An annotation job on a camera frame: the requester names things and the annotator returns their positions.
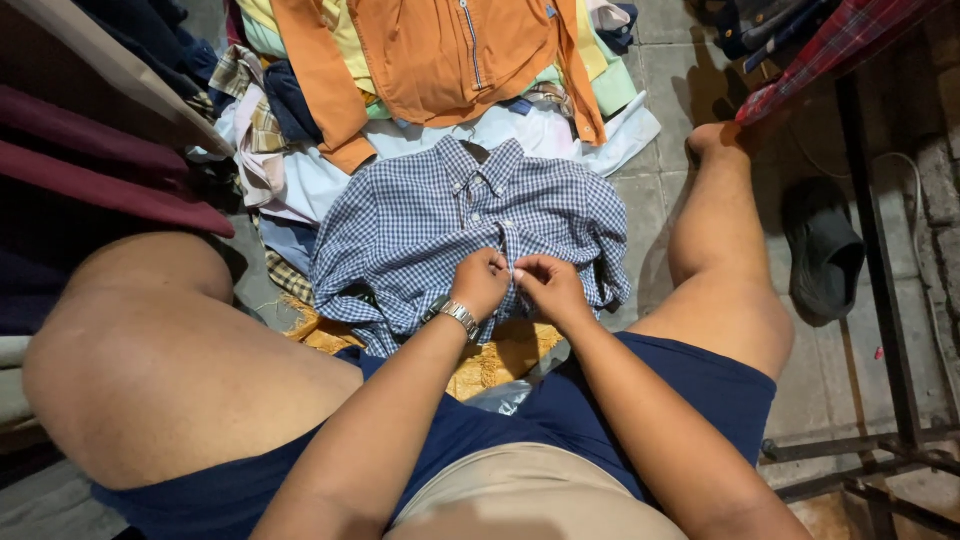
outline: plastic bag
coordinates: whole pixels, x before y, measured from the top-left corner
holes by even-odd
[[[532,389],[533,384],[528,380],[512,380],[498,384],[493,388],[487,388],[466,400],[464,405],[511,416],[516,412],[516,408],[523,403],[523,400],[527,399]]]

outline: person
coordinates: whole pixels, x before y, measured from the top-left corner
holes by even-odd
[[[513,416],[445,395],[468,342],[456,318],[389,359],[325,355],[232,308],[223,260],[185,233],[81,266],[30,345],[28,399],[151,540],[808,539],[755,469],[793,343],[751,186],[763,138],[693,132],[676,290],[624,332],[562,260],[511,275],[484,248],[457,266],[450,297],[474,318],[513,280],[572,347]]]

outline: orange button-down shirt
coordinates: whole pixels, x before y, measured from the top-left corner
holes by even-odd
[[[397,118],[444,127],[517,97],[558,61],[584,142],[606,142],[577,52],[576,0],[349,0],[377,95]],[[324,133],[320,150],[352,172],[373,154],[357,134],[367,111],[321,0],[272,0],[303,96]]]

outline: shirt collar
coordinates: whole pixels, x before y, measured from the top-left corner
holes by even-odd
[[[513,138],[493,149],[482,165],[452,135],[440,139],[435,152],[446,168],[447,181],[454,195],[469,182],[474,182],[477,174],[490,185],[495,196],[506,195],[510,180],[524,158],[523,147]]]

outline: clothing rack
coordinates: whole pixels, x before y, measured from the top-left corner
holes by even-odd
[[[890,459],[868,462],[852,471],[809,480],[777,490],[785,503],[805,501],[828,493],[848,493],[866,502],[877,540],[897,539],[894,515],[900,515],[925,528],[960,538],[960,523],[899,499],[870,482],[902,475],[923,468],[960,477],[960,462],[946,452],[928,450],[926,443],[960,439],[960,426],[934,426],[922,429],[914,395],[913,377],[903,338],[900,307],[894,288],[894,275],[887,252],[879,200],[874,194],[871,171],[865,147],[865,128],[856,73],[851,71],[836,81],[837,105],[847,160],[860,214],[863,240],[867,245],[867,267],[876,302],[876,318],[883,345],[887,378],[894,402],[897,430],[881,435],[859,436],[832,441],[779,447],[771,440],[763,442],[763,454],[775,463],[787,463],[842,454],[859,454],[883,450],[894,455]]]

